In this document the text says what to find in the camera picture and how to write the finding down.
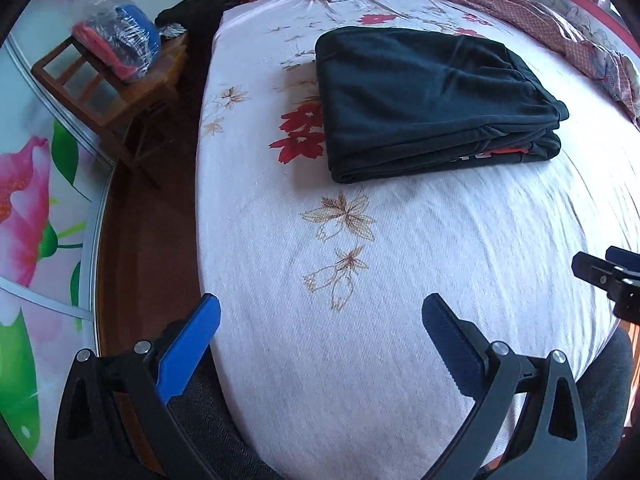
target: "pink flower mural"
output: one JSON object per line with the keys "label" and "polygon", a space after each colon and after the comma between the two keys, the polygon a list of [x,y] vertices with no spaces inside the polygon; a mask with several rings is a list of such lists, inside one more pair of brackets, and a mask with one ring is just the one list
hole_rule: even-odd
{"label": "pink flower mural", "polygon": [[29,286],[50,227],[49,141],[31,137],[0,155],[0,276]]}

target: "wooden stool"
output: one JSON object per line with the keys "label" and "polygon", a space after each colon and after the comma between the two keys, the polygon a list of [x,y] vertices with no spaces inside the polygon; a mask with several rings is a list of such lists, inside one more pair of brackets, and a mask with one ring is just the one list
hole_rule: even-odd
{"label": "wooden stool", "polygon": [[[166,105],[174,118],[180,123],[182,115],[178,106],[178,92],[175,85],[187,61],[187,35],[166,41],[162,44],[160,56],[150,67],[146,75],[130,84],[123,83],[94,54],[89,52],[78,40],[67,38],[49,52],[31,68],[31,74],[60,104],[69,110],[79,121],[93,130],[102,142],[135,174],[142,174],[153,186],[158,184],[151,176],[140,168],[141,145],[130,152],[125,145],[126,134],[119,135],[117,130],[127,128],[134,118],[151,116],[150,110]],[[58,77],[53,77],[45,70],[53,60],[58,58],[68,47],[73,46],[80,57],[68,65]],[[81,89],[79,96],[73,96],[65,87],[81,67],[88,63],[97,74]],[[113,99],[104,110],[96,111],[89,106],[89,101],[101,83],[107,83],[114,90]]]}

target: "bed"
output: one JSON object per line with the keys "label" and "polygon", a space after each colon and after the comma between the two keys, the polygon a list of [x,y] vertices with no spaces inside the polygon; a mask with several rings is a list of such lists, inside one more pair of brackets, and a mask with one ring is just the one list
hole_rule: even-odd
{"label": "bed", "polygon": [[[483,36],[519,54],[570,118],[551,161],[339,185],[314,67],[333,28]],[[516,27],[445,0],[257,0],[213,44],[196,171],[211,343],[245,442],[286,478],[420,478],[472,401],[420,320],[439,292],[489,340],[579,378],[617,322],[572,256],[640,250],[640,134],[612,99]],[[504,451],[516,398],[487,457]]]}

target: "black sweatshirt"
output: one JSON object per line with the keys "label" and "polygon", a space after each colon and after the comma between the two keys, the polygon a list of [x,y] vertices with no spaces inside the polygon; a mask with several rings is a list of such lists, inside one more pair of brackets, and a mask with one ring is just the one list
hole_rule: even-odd
{"label": "black sweatshirt", "polygon": [[318,38],[316,69],[336,182],[560,152],[566,106],[497,41],[343,27]]}

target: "wooden floor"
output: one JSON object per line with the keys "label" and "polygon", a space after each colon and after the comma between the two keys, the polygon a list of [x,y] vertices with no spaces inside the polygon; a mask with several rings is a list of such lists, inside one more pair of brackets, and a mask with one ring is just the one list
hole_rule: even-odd
{"label": "wooden floor", "polygon": [[102,224],[97,315],[100,353],[154,338],[198,303],[194,175],[196,122],[144,160],[153,189],[119,164]]}

